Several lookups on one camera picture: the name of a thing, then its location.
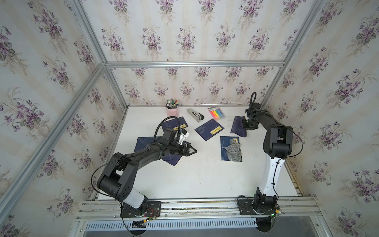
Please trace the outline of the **blue book yellow label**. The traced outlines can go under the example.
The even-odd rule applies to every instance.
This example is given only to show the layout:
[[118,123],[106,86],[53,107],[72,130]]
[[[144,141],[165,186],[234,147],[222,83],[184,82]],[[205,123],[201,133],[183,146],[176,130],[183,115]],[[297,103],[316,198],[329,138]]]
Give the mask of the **blue book yellow label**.
[[245,117],[242,117],[242,116],[235,116],[234,117],[234,121],[233,121],[232,128],[231,128],[232,134],[236,134],[236,135],[243,137],[243,138],[247,137],[247,131],[243,127],[244,119],[245,119]]

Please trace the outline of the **grey patterned cloth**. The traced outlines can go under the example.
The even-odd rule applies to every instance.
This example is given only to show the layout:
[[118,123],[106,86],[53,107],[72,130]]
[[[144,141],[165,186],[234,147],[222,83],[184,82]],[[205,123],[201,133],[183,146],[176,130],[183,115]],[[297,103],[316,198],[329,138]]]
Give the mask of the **grey patterned cloth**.
[[223,146],[222,148],[223,151],[226,152],[226,155],[224,156],[225,161],[242,162],[240,144],[236,139],[230,139],[230,144],[228,146]]

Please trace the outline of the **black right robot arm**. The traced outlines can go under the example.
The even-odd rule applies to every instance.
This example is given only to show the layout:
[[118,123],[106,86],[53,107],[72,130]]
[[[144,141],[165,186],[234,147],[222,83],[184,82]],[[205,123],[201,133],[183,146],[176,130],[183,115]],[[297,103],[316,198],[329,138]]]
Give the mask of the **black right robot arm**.
[[279,123],[269,111],[261,109],[257,102],[251,102],[245,112],[246,117],[242,121],[245,130],[256,130],[260,125],[266,130],[263,141],[266,164],[259,190],[267,196],[278,196],[279,175],[285,160],[292,153],[293,129]]

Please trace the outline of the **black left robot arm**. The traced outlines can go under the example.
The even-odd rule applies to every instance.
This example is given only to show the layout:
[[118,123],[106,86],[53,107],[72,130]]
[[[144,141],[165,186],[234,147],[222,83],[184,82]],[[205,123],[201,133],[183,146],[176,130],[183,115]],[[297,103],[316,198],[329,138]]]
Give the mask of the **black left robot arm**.
[[187,133],[182,135],[178,130],[166,128],[160,139],[147,144],[140,151],[125,155],[113,154],[98,178],[96,187],[134,209],[144,208],[148,199],[134,188],[137,172],[167,155],[189,157],[196,154],[197,150],[190,143],[181,141],[185,140],[186,135]]

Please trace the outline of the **blue book under left arm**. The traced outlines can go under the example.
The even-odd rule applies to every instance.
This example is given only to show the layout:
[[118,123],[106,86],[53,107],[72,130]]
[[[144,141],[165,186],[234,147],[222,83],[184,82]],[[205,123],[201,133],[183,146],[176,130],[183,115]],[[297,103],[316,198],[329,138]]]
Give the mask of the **blue book under left arm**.
[[163,161],[171,165],[172,167],[176,167],[182,159],[181,155],[176,154],[167,154],[162,158]]

